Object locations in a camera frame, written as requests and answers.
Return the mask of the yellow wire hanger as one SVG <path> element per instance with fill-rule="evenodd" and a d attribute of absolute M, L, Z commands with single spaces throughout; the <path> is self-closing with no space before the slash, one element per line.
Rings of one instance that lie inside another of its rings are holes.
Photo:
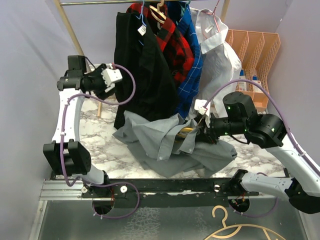
<path fill-rule="evenodd" d="M 195 122 L 195 127 L 192 126 L 186 126 L 183 127 L 175 136 L 174 143 L 182 143 L 186 137 L 194 130 L 196 129 L 196 135 L 195 135 L 195 140 L 199 141 L 201 139 L 201 134 L 204 128 L 204 118 L 202 117 L 195 117 L 195 118 L 190 118 L 188 120 L 185 120 L 185 123 L 188 121 L 194 121 Z"/>

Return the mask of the grey button shirt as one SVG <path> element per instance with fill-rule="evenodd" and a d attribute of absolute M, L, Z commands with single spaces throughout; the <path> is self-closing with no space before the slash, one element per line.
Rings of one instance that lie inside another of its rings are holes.
<path fill-rule="evenodd" d="M 183 142 L 174 143 L 182 128 L 196 126 L 193 120 L 185 123 L 179 114 L 148 121 L 136 113 L 125 111 L 124 119 L 124 125 L 113 134 L 114 137 L 127 145 L 144 169 L 166 178 L 196 170 L 203 170 L 203 176 L 208 178 L 238 156 L 235 147 L 223 140 L 217 144 L 197 142 L 197 129 Z"/>

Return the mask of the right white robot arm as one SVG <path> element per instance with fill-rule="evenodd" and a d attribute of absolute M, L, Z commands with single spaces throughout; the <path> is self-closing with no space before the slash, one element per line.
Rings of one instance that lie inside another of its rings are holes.
<path fill-rule="evenodd" d="M 273 114 L 259 114 L 251 97 L 239 91 L 227 94 L 222 102 L 227 116 L 211 114 L 209 123 L 200 123 L 196 140 L 217 144 L 221 136 L 243 134 L 248 143 L 275 156 L 290 173 L 290 177 L 277 178 L 240 169 L 227 183 L 228 192 L 236 196 L 265 193 L 289 201 L 303 213 L 319 213 L 320 168 L 302 152 L 284 121 Z"/>

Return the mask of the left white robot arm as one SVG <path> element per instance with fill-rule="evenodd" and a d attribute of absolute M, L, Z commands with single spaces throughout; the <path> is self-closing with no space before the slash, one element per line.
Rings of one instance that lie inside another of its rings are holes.
<path fill-rule="evenodd" d="M 97 196 L 106 197 L 111 186 L 106 174 L 91 163 L 89 151 L 80 142 L 81 110 L 85 93 L 93 92 L 105 100 L 114 93 L 115 84 L 122 80 L 121 72 L 112 64 L 100 64 L 87 71 L 86 57 L 70 55 L 68 69 L 57 82 L 59 115 L 51 143 L 44 144 L 43 154 L 56 175 L 66 174 L 93 183 Z"/>

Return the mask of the blue plaid shirt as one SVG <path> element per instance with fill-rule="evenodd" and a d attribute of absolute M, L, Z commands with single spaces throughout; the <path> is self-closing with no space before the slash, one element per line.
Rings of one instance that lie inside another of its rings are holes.
<path fill-rule="evenodd" d="M 175 113 L 180 114 L 185 119 L 189 114 L 193 98 L 199 92 L 203 60 L 189 5 L 183 1 L 169 1 L 167 10 L 168 16 L 176 23 L 177 29 L 189 44 L 194 57 L 193 66 L 177 89 L 179 104 Z"/>

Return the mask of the black hanging shirt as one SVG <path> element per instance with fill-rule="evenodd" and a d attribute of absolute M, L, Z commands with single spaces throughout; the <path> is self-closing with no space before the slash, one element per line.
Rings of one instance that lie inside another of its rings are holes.
<path fill-rule="evenodd" d="M 121 13 L 116 16 L 114 63 L 131 72 L 122 72 L 122 81 L 115 85 L 115 96 L 119 102 L 132 93 L 133 98 L 117 109 L 114 128 L 125 123 L 124 112 L 130 111 L 152 122 L 166 119 L 174 114 L 178 105 L 178 94 L 167 61 L 160 49 L 150 25 L 141 36 L 137 29 L 142 25 L 138 13 Z"/>

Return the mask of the white hanging shirt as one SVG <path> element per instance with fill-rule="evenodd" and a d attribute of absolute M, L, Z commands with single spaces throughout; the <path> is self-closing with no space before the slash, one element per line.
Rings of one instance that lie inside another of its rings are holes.
<path fill-rule="evenodd" d="M 229 27 L 215 16 L 220 32 L 214 27 L 205 33 L 205 29 L 214 23 L 212 16 L 205 14 L 204 9 L 191 8 L 190 11 L 203 60 L 199 91 L 194 99 L 209 100 L 218 88 L 240 78 L 242 63 L 226 42 Z"/>

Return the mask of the red black plaid shirt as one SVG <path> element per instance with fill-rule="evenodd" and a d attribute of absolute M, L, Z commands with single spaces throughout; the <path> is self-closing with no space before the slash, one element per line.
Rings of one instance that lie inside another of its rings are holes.
<path fill-rule="evenodd" d="M 163 18 L 156 13 L 156 4 L 146 3 L 143 8 L 141 3 L 133 3 L 126 10 L 128 13 L 141 13 L 146 17 L 168 68 L 178 88 L 187 78 L 195 57 L 185 37 L 180 33 L 175 23 L 168 16 L 168 8 L 164 4 L 160 7 Z"/>

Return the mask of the beige wooden hanger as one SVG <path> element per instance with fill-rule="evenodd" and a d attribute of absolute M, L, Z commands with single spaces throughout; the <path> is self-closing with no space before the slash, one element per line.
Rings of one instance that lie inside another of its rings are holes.
<path fill-rule="evenodd" d="M 165 1 L 161 0 L 156 7 L 154 7 L 153 5 L 149 5 L 149 9 L 151 12 L 151 15 L 160 23 L 160 24 L 164 24 L 165 20 L 167 19 L 166 15 L 161 12 L 160 8 L 164 5 Z"/>

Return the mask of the beige hanger in foreground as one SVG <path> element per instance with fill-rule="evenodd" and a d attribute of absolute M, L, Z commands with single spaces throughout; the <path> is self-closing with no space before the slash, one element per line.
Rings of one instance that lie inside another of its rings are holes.
<path fill-rule="evenodd" d="M 211 215 L 213 218 L 216 217 L 216 210 L 222 210 L 224 213 L 223 218 L 221 219 L 221 224 L 222 224 L 222 228 L 210 233 L 206 238 L 204 238 L 205 240 L 210 240 L 212 238 L 216 238 L 219 240 L 226 240 L 226 239 L 230 239 L 235 237 L 243 228 L 253 228 L 253 229 L 259 229 L 261 231 L 263 231 L 265 237 L 267 240 L 271 240 L 271 236 L 270 234 L 275 236 L 275 240 L 285 240 L 286 238 L 284 238 L 282 235 L 280 235 L 279 233 L 261 226 L 261 225 L 256 225 L 256 224 L 249 224 L 249 223 L 241 223 L 241 224 L 234 224 L 234 225 L 227 225 L 226 221 L 228 219 L 228 211 L 227 209 L 222 206 L 222 205 L 216 205 L 213 207 L 212 211 L 211 211 Z M 227 234 L 227 235 L 219 235 L 220 233 L 226 231 L 226 230 L 230 230 L 230 229 L 234 229 L 233 232 Z"/>

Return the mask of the orange plastic file organizer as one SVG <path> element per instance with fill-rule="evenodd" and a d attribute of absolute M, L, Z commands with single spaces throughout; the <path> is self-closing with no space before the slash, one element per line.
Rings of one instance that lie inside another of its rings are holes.
<path fill-rule="evenodd" d="M 254 70 L 262 83 L 262 88 L 269 92 L 268 75 L 281 40 L 277 33 L 247 30 L 228 30 L 226 42 L 232 47 L 241 61 L 241 78 L 252 80 Z"/>

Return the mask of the wooden clothes rack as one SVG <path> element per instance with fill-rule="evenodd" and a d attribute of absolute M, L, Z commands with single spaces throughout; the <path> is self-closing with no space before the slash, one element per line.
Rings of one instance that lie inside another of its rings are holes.
<path fill-rule="evenodd" d="M 70 22 L 70 19 L 64 9 L 64 7 L 71 7 L 71 6 L 91 6 L 91 5 L 116 5 L 116 4 L 132 4 L 132 3 L 139 3 L 139 2 L 144 2 L 144 3 L 152 3 L 152 2 L 157 2 L 158 4 L 160 1 L 179 1 L 179 0 L 72 0 L 72 1 L 63 1 L 61 0 L 52 0 L 52 3 L 54 3 L 57 12 L 62 20 L 63 25 L 65 26 L 71 41 L 76 49 L 76 52 L 79 55 L 85 55 L 83 48 L 79 42 L 79 39 L 76 35 L 76 32 L 74 31 L 74 28 Z M 216 10 L 219 6 L 220 0 L 215 0 L 216 4 L 213 9 L 213 16 L 216 15 Z M 225 20 L 228 8 L 230 5 L 230 0 L 223 0 L 223 5 L 221 8 L 221 13 L 220 13 L 220 19 L 222 21 Z M 102 104 L 98 103 L 97 107 L 97 114 L 96 116 L 98 118 L 101 118 L 102 116 Z"/>

